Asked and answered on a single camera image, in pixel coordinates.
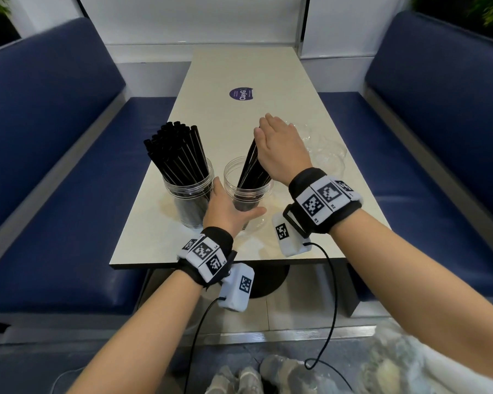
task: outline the hand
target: hand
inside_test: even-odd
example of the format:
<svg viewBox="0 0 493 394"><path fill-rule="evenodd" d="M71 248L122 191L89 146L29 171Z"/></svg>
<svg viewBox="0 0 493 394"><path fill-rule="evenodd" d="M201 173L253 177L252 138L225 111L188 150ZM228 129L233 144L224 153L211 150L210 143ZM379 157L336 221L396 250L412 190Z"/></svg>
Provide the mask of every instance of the hand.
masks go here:
<svg viewBox="0 0 493 394"><path fill-rule="evenodd" d="M312 167L305 148L293 124L267 113L254 129L257 158L272 179L286 186L303 170Z"/></svg>
<svg viewBox="0 0 493 394"><path fill-rule="evenodd" d="M236 210L219 177L214 178L213 184L210 203L203 219L204 228L222 228L235 238L247 222L266 213L265 207L255 207L247 212Z"/></svg>

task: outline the blue seat cushion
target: blue seat cushion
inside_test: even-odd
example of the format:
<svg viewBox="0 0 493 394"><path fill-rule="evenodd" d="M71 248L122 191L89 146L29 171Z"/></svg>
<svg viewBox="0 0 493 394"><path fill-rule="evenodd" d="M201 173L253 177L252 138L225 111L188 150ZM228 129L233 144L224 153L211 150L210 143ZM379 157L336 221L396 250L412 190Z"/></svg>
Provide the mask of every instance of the blue seat cushion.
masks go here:
<svg viewBox="0 0 493 394"><path fill-rule="evenodd" d="M365 79L493 214L493 41L401 12Z"/></svg>
<svg viewBox="0 0 493 394"><path fill-rule="evenodd" d="M0 48L0 225L124 86L86 18Z"/></svg>
<svg viewBox="0 0 493 394"><path fill-rule="evenodd" d="M0 259L0 312L131 314L145 271L109 262L174 98L131 98Z"/></svg>
<svg viewBox="0 0 493 394"><path fill-rule="evenodd" d="M493 252L363 97L320 97L391 229L480 294L493 296ZM362 282L355 287L361 300L373 298Z"/></svg>

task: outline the black wrist strap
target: black wrist strap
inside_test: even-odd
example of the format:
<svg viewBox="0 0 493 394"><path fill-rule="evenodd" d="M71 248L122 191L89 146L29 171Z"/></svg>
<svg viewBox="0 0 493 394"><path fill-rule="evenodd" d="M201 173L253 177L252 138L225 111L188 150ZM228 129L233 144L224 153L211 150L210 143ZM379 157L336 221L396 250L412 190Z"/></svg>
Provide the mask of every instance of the black wrist strap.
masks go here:
<svg viewBox="0 0 493 394"><path fill-rule="evenodd" d="M361 196L345 184L314 167L303 170L290 183L294 203L283 212L285 219L308 238L326 234L361 206Z"/></svg>
<svg viewBox="0 0 493 394"><path fill-rule="evenodd" d="M203 229L198 237L192 238L177 254L176 269L184 271L197 284L208 287L228 275L235 252L234 239L218 227Z"/></svg>

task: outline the circular sticker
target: circular sticker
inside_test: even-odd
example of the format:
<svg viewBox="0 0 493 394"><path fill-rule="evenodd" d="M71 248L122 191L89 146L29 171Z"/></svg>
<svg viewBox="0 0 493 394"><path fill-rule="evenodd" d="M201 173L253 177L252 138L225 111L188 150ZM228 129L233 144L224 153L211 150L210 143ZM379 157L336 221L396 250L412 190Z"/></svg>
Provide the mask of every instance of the circular sticker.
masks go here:
<svg viewBox="0 0 493 394"><path fill-rule="evenodd" d="M254 98L250 87L234 88L230 91L230 97L237 99L238 101L248 101Z"/></svg>

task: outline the white table top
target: white table top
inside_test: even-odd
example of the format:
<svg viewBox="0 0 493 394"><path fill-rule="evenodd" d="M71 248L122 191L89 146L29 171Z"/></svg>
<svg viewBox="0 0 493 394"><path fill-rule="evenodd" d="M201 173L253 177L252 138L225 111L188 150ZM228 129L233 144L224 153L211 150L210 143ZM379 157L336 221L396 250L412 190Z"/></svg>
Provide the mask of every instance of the white table top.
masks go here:
<svg viewBox="0 0 493 394"><path fill-rule="evenodd" d="M239 87L253 89L253 99L230 97ZM343 143L294 50L278 48L215 47L196 49L169 121L197 125L216 175L223 180L225 165L246 155L253 129L266 112L293 122L307 124L314 132ZM363 209L388 226L350 153L344 160L343 180L360 192ZM275 188L267 199L267 222L257 231L241 233L234 242L236 260L282 260L271 218L292 203L289 194ZM162 176L150 164L119 238L110 265L115 268L166 267L176 261L177 251L194 235L181 224ZM311 237L332 258L344 257L328 235ZM316 248L291 258L324 258Z"/></svg>

